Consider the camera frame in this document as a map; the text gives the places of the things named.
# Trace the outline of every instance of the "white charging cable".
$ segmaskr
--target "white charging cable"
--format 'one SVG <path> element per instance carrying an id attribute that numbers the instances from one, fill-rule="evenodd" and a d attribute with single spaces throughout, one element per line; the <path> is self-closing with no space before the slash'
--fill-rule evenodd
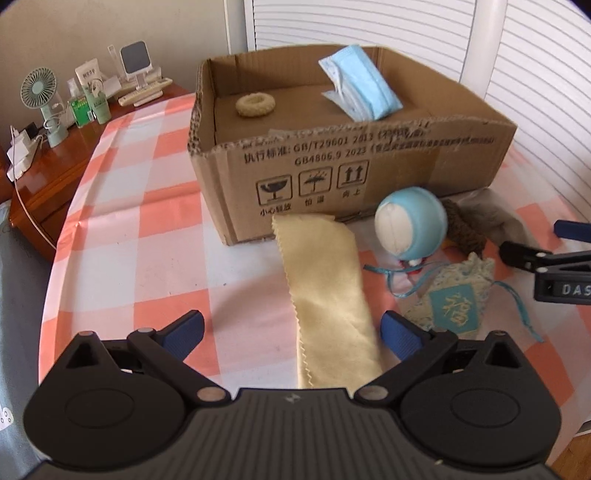
<path id="1" fill-rule="evenodd" d="M 10 129 L 10 136 L 12 137 L 12 144 L 14 145 L 14 132 L 12 131 L 12 128 Z M 50 240 L 50 238 L 45 234 L 45 232 L 43 232 L 41 226 L 37 225 L 37 222 L 33 219 L 31 214 L 27 210 L 27 207 L 25 207 L 25 203 L 22 201 L 21 194 L 19 193 L 18 186 L 17 186 L 17 170 L 14 165 L 14 148 L 12 149 L 12 162 L 11 163 L 12 163 L 12 170 L 14 172 L 14 189 L 17 191 L 17 198 L 21 204 L 22 209 L 24 210 L 26 216 L 29 218 L 29 220 L 33 224 L 33 227 L 36 228 L 37 232 L 39 232 L 39 234 L 52 247 L 52 249 L 56 250 L 56 246 L 53 244 L 53 242 Z"/>

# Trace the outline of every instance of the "foam ring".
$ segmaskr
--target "foam ring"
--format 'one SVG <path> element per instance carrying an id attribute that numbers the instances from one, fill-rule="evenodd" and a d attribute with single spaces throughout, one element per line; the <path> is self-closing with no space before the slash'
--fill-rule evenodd
<path id="1" fill-rule="evenodd" d="M 263 116 L 275 109 L 275 99 L 268 93 L 251 93 L 240 97 L 236 102 L 236 111 L 240 116 Z"/>

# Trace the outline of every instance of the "fan stand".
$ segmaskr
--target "fan stand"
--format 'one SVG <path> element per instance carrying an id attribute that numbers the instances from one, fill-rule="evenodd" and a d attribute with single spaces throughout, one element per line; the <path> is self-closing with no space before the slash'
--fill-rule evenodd
<path id="1" fill-rule="evenodd" d="M 51 113 L 49 105 L 43 105 L 41 107 L 41 113 L 45 121 L 43 127 L 47 129 L 47 141 L 51 148 L 59 145 L 68 136 L 67 128 L 60 122 L 59 115 Z"/>

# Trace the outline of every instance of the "blue and white ball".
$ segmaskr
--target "blue and white ball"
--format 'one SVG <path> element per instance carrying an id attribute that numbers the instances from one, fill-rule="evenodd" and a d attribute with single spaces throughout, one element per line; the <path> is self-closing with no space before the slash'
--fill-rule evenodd
<path id="1" fill-rule="evenodd" d="M 434 194 L 410 187 L 388 195 L 375 212 L 382 247 L 411 264 L 435 253 L 447 234 L 447 215 Z"/>

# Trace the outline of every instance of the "white louvered door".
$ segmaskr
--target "white louvered door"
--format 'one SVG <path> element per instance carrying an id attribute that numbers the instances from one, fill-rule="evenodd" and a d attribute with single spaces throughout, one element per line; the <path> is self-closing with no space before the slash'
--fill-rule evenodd
<path id="1" fill-rule="evenodd" d="M 515 145 L 591 220 L 591 24 L 568 0 L 509 0 L 486 101 Z"/>
<path id="2" fill-rule="evenodd" d="M 459 80 L 474 7 L 475 0 L 252 0 L 249 48 L 383 45 Z"/>

